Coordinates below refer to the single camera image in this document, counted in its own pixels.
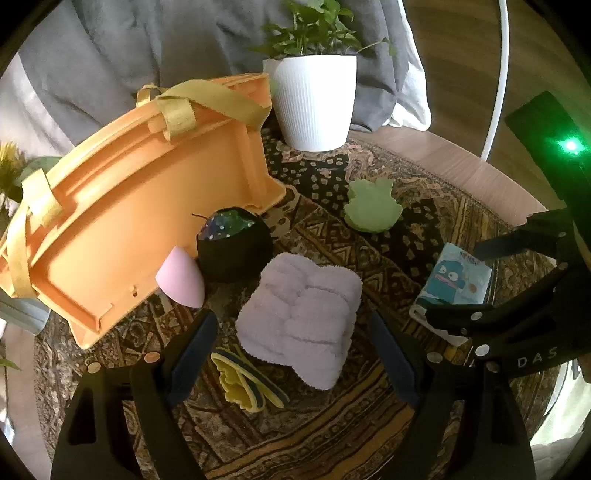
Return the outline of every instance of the round rug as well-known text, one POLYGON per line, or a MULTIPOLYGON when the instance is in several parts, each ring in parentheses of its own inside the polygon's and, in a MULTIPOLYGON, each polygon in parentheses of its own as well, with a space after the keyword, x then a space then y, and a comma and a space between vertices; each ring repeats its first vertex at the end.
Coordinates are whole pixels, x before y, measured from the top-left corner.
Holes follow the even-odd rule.
MULTIPOLYGON (((337 385, 317 391, 293 370, 252 359, 290 397, 285 408, 269 405, 249 414, 224 400, 211 361, 174 417, 195 458, 210 479, 363 479, 392 456, 413 416, 396 398, 366 333, 371 308, 396 315, 400 326, 429 351, 462 364, 470 343, 449 346, 408 317, 408 308, 425 283, 445 242, 471 251, 482 239, 509 226, 470 195, 376 145, 349 141, 328 153, 295 151, 264 130, 269 172, 288 184, 280 205, 265 215, 277 253, 303 254, 321 265, 356 271, 363 280, 363 302, 348 359, 337 385), (392 195, 404 206, 402 218, 379 235, 351 230, 342 219, 347 181, 388 176, 392 195)), ((545 275, 550 262, 528 252, 491 264, 490 301, 498 304, 545 275)), ((257 280, 207 286, 206 306, 218 317, 218 345, 235 343, 234 322, 257 280)), ((35 391, 41 428, 53 455, 64 412, 86 365, 136 363, 159 351, 194 319, 195 310, 156 292, 94 347, 80 350, 67 323, 52 314, 35 341, 35 391)), ((528 433, 533 435, 553 389, 557 369, 512 383, 528 433)), ((125 404, 129 433, 142 474, 157 475, 141 435, 134 405, 125 404)), ((459 427, 461 408, 450 418, 433 476, 445 471, 459 427)))

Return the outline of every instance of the white flower pot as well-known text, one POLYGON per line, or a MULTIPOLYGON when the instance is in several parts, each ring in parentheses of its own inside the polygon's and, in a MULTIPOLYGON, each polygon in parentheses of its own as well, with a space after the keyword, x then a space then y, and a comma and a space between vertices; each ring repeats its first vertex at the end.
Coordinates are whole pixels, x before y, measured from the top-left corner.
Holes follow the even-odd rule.
POLYGON ((287 144, 323 152, 347 140, 357 80, 354 55, 309 55, 263 61, 273 107, 287 144))

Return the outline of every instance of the wooden table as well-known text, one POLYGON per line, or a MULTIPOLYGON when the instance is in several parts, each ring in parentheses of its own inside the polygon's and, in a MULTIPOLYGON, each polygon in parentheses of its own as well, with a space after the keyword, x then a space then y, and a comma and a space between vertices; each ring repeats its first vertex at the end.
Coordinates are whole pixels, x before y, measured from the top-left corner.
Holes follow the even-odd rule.
MULTIPOLYGON (((423 169, 469 193, 511 225, 525 222, 528 214, 544 210, 529 193, 494 167, 466 150, 429 132, 383 127, 375 134, 353 132, 402 154, 423 169)), ((8 327, 7 355, 23 372, 9 371, 10 416, 17 431, 15 450, 38 479, 49 478, 50 463, 41 437, 33 387, 33 337, 8 327)))

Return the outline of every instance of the crate handle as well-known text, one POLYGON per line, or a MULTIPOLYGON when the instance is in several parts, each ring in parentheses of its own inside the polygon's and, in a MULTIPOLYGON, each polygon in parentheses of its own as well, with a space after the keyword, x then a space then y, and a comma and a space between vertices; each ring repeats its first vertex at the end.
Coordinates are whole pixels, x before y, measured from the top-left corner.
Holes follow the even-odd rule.
POLYGON ((263 107, 240 92, 209 80, 188 80, 169 89, 154 84, 145 85, 138 91, 136 106, 150 101, 152 89, 162 92, 155 100, 166 122, 164 136, 167 140, 197 127, 191 102, 255 130, 261 129, 271 111, 271 106, 263 107))
POLYGON ((44 227, 49 227, 63 211, 56 200, 42 169, 36 170, 22 182, 22 202, 7 230, 8 268, 16 298, 36 298, 31 284, 27 257, 27 216, 31 214, 44 227))

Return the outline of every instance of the green led light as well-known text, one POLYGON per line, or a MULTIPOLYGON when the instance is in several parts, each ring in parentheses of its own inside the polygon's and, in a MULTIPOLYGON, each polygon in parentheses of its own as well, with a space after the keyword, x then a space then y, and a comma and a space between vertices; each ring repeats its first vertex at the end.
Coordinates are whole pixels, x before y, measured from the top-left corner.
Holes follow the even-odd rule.
POLYGON ((581 152, 585 151, 585 146, 581 143, 581 140, 576 137, 567 138, 562 142, 558 142, 558 145, 562 147, 564 153, 579 155, 581 152))

